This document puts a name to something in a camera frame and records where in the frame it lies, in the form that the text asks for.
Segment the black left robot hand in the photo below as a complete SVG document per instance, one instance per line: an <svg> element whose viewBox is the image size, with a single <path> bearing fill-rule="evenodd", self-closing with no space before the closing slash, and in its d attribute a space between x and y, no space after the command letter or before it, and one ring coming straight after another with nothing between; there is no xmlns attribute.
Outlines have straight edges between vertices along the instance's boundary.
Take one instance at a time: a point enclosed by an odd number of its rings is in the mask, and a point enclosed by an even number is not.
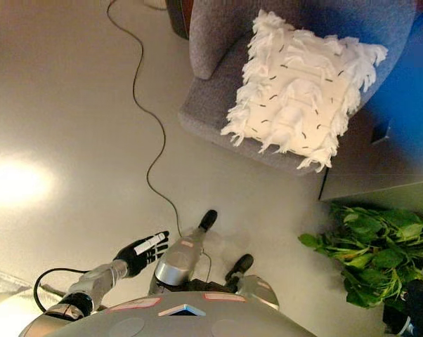
<svg viewBox="0 0 423 337"><path fill-rule="evenodd" d="M158 232L149 237L139 239L121 249L114 260L126 263L125 278L133 278L149 264L160 259L169 248L169 231Z"/></svg>

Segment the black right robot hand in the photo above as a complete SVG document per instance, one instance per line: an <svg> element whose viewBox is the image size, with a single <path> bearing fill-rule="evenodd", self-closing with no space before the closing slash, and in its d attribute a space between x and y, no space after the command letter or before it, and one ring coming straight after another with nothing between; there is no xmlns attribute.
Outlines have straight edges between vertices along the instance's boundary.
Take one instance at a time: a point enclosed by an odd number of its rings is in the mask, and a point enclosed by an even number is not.
<svg viewBox="0 0 423 337"><path fill-rule="evenodd" d="M405 313L413 325L413 335L423 336L423 280L411 281L406 288Z"/></svg>

